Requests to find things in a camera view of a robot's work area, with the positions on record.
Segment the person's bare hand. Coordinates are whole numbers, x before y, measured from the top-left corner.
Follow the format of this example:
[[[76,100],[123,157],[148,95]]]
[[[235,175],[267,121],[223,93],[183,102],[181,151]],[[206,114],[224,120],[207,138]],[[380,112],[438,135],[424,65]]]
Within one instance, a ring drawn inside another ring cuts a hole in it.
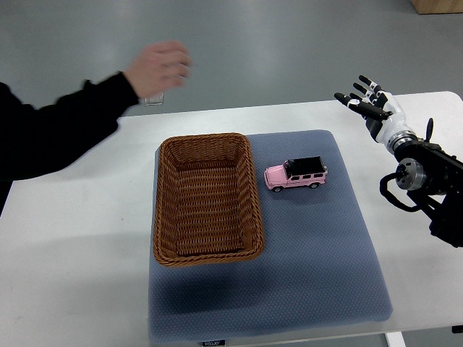
[[[192,59],[187,48],[175,40],[146,46],[122,71],[138,98],[150,98],[181,87],[190,76]]]

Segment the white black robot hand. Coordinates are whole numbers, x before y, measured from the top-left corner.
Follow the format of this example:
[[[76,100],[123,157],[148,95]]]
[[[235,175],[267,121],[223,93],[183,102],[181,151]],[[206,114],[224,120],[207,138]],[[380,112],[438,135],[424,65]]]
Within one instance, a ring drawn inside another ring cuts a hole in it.
[[[351,111],[361,115],[370,136],[393,153],[403,142],[416,140],[417,135],[407,126],[406,114],[395,97],[378,83],[360,75],[353,87],[360,93],[335,93],[334,97]]]

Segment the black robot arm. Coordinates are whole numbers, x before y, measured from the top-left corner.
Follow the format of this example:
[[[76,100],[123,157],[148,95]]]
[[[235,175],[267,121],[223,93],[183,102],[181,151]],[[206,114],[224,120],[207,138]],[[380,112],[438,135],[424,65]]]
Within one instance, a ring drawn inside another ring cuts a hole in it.
[[[462,246],[462,162],[430,141],[433,120],[425,138],[400,132],[388,144],[398,162],[384,176],[379,191],[393,206],[409,213],[423,211],[430,234],[453,247]]]

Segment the black sleeved forearm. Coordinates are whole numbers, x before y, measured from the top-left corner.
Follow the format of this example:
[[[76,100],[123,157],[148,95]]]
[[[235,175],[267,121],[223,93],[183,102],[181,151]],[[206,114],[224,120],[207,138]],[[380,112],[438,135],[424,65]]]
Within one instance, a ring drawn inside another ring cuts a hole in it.
[[[1,180],[31,179],[74,163],[118,128],[138,97],[119,72],[35,108],[1,85]]]

